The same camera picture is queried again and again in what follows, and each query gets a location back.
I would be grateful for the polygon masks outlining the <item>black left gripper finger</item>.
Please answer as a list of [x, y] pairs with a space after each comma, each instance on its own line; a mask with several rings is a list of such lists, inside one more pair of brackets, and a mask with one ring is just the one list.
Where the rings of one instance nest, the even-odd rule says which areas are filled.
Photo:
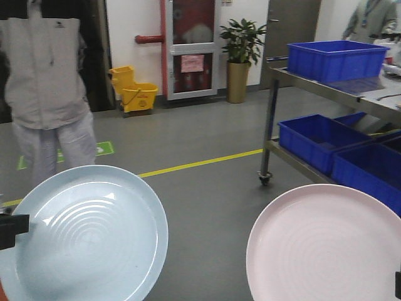
[[0, 249], [5, 250], [8, 248], [14, 248], [16, 244], [16, 236], [29, 232], [29, 215], [10, 215], [1, 213], [0, 227]]

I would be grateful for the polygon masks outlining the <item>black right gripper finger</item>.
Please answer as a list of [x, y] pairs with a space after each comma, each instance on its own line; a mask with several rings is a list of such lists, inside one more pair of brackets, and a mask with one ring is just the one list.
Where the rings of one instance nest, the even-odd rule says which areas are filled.
[[401, 298], [401, 272], [395, 272], [395, 297]]

